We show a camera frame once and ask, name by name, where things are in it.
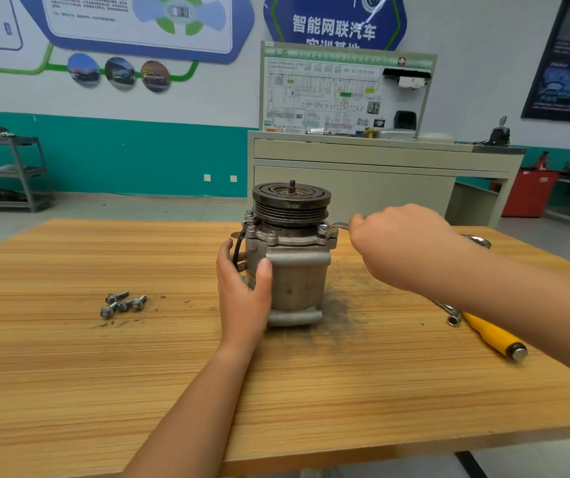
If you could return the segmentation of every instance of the white wall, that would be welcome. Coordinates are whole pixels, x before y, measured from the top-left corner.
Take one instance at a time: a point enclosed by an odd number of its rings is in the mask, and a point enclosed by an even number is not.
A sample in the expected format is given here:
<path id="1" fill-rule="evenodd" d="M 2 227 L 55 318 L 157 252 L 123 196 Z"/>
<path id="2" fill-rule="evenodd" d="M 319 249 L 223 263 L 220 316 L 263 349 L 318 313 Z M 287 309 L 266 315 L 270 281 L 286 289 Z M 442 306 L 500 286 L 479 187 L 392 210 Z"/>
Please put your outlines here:
<path id="1" fill-rule="evenodd" d="M 514 144 L 570 148 L 570 123 L 520 119 L 560 1 L 404 0 L 408 29 L 399 49 L 439 55 L 423 131 L 484 139 L 507 115 Z M 263 2 L 252 0 L 254 29 L 234 63 L 202 63 L 167 94 L 152 94 L 141 81 L 122 93 L 105 79 L 84 89 L 65 72 L 0 74 L 0 112 L 257 127 L 259 43 L 270 39 Z M 16 9 L 28 17 L 19 2 Z M 69 54 L 55 48 L 51 61 L 65 64 Z M 102 65 L 108 55 L 94 57 Z M 126 58 L 136 68 L 146 60 Z M 189 66 L 164 63 L 172 74 Z"/>

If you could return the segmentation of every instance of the forearm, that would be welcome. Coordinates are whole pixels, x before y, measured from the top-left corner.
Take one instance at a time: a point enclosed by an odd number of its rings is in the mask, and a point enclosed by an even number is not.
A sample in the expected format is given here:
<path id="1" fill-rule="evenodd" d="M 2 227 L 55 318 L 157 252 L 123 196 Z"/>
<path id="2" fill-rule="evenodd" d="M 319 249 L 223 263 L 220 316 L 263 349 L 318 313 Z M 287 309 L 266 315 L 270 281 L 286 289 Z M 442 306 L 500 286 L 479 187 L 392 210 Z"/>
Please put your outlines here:
<path id="1" fill-rule="evenodd" d="M 570 367 L 570 277 L 472 248 L 433 298 L 474 313 Z"/>
<path id="2" fill-rule="evenodd" d="M 219 346 L 122 477 L 217 477 L 251 357 L 250 351 Z"/>

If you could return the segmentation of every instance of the teal wall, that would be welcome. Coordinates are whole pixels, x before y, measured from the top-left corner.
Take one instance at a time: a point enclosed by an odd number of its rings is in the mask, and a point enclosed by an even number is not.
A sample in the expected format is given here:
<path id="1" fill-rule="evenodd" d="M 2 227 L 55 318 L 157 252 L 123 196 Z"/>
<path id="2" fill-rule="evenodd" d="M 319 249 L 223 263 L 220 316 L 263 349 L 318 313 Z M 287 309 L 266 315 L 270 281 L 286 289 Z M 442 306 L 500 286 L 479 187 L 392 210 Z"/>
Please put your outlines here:
<path id="1" fill-rule="evenodd" d="M 0 125 L 39 137 L 55 191 L 247 196 L 248 127 L 2 112 Z M 20 151 L 27 164 L 39 164 L 36 149 Z M 0 164 L 10 162 L 8 148 L 0 146 Z M 0 187 L 19 189 L 16 184 L 0 179 Z"/>

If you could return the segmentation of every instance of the yellow handle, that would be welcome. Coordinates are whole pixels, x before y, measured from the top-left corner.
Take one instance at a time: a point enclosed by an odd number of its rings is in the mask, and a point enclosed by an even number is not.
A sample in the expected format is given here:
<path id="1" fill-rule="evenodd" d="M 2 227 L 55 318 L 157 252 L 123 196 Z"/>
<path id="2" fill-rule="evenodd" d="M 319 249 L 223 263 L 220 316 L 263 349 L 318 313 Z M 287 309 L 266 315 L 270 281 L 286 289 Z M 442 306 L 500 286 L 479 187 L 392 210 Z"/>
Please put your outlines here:
<path id="1" fill-rule="evenodd" d="M 528 355 L 526 345 L 513 334 L 490 322 L 483 321 L 471 313 L 462 312 L 462 315 L 464 315 L 468 325 L 475 329 L 482 336 L 482 339 L 499 353 L 516 361 L 521 361 Z"/>

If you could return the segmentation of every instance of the hand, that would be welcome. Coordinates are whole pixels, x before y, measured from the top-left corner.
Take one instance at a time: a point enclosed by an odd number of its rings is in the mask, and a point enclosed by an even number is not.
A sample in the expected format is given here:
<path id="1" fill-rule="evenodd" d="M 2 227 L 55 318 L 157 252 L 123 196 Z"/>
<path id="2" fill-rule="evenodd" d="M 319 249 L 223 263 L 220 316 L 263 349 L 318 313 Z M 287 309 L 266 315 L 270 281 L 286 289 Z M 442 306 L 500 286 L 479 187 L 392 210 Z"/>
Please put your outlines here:
<path id="1" fill-rule="evenodd" d="M 435 211 L 407 204 L 349 223 L 354 248 L 378 280 L 432 296 L 442 279 L 455 278 L 458 263 L 478 245 L 458 235 Z"/>
<path id="2" fill-rule="evenodd" d="M 232 240 L 228 239 L 220 246 L 216 260 L 221 345 L 251 355 L 265 331 L 272 308 L 272 262 L 267 258 L 259 262 L 256 286 L 250 290 L 234 268 L 229 255 L 231 248 Z M 245 260 L 245 254 L 241 253 L 238 260 Z"/>

